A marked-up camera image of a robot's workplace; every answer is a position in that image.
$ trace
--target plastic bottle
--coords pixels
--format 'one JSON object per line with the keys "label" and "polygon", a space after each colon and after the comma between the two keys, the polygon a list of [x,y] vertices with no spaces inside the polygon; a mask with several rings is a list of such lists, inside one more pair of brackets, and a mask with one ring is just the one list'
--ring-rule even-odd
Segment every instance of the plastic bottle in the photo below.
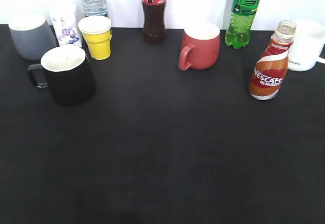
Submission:
{"label": "plastic bottle", "polygon": [[249,83],[249,93],[255,99],[270,100],[279,92],[288,70],[289,48],[294,42],[295,32],[295,23],[281,21],[271,36],[271,42],[256,63]]}
{"label": "plastic bottle", "polygon": [[148,43],[161,43],[166,37],[164,13],[167,0],[142,0],[143,34]]}
{"label": "plastic bottle", "polygon": [[232,16],[225,35],[225,43],[235,49],[245,47],[250,40],[252,27],[259,0],[234,0]]}
{"label": "plastic bottle", "polygon": [[83,12],[88,16],[108,17],[108,8],[106,0],[82,0]]}

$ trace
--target white wall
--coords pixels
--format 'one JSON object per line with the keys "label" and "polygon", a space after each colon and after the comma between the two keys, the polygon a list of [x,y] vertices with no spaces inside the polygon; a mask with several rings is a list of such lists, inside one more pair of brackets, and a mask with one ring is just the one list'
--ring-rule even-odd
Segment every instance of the white wall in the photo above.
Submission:
{"label": "white wall", "polygon": [[[8,23],[15,15],[37,12],[47,19],[48,10],[57,0],[0,0],[0,23]],[[80,0],[77,19],[82,17]],[[233,0],[168,0],[166,25],[183,28],[187,20],[202,18],[225,29],[229,23]],[[141,27],[143,13],[140,0],[108,0],[109,15],[115,27]],[[325,0],[261,0],[253,25],[254,30],[273,30],[279,21],[308,18],[325,25]]]}

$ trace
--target yellow paper cup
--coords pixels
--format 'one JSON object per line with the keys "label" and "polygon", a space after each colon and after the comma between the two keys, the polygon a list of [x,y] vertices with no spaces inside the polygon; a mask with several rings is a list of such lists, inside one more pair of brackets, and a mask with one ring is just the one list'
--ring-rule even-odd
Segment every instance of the yellow paper cup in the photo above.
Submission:
{"label": "yellow paper cup", "polygon": [[104,16],[90,16],[81,19],[78,27],[86,40],[90,55],[96,60],[104,60],[111,55],[112,22]]}

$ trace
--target gray mug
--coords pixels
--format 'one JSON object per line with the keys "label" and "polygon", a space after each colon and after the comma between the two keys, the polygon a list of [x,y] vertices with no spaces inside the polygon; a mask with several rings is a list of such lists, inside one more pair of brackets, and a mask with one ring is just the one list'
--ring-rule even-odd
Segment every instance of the gray mug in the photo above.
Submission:
{"label": "gray mug", "polygon": [[42,15],[17,17],[9,23],[9,29],[18,54],[26,60],[41,60],[47,51],[57,46],[54,34]]}

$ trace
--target black mug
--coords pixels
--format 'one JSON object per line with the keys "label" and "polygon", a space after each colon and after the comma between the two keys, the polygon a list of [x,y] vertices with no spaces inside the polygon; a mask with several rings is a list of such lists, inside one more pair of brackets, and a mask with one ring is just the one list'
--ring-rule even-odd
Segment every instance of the black mug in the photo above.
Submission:
{"label": "black mug", "polygon": [[[47,82],[37,81],[33,73],[35,70],[43,70]],[[63,105],[86,102],[96,91],[96,83],[85,51],[72,45],[46,52],[41,64],[28,67],[28,76],[34,87],[48,87],[54,100]]]}

